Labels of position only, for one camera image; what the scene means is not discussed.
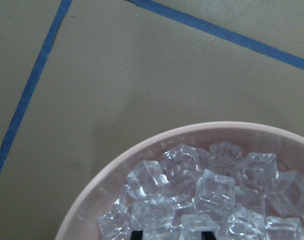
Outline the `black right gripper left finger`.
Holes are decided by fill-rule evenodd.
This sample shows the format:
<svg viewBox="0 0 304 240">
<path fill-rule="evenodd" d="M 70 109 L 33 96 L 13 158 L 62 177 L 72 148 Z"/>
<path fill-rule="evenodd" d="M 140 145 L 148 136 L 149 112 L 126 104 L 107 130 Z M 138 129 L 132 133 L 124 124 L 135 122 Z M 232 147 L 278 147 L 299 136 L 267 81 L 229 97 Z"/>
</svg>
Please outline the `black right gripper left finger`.
<svg viewBox="0 0 304 240">
<path fill-rule="evenodd" d="M 134 230 L 131 232 L 131 240 L 142 240 L 142 239 L 143 239 L 142 230 Z"/>
</svg>

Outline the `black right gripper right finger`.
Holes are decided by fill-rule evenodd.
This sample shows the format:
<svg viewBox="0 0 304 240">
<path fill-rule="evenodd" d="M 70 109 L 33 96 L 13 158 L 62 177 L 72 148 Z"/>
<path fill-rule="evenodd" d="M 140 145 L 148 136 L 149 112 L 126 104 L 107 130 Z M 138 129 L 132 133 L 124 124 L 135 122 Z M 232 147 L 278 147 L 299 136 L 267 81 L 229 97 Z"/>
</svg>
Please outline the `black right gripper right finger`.
<svg viewBox="0 0 304 240">
<path fill-rule="evenodd" d="M 201 239 L 202 240 L 215 240 L 215 234 L 212 231 L 202 231 Z"/>
</svg>

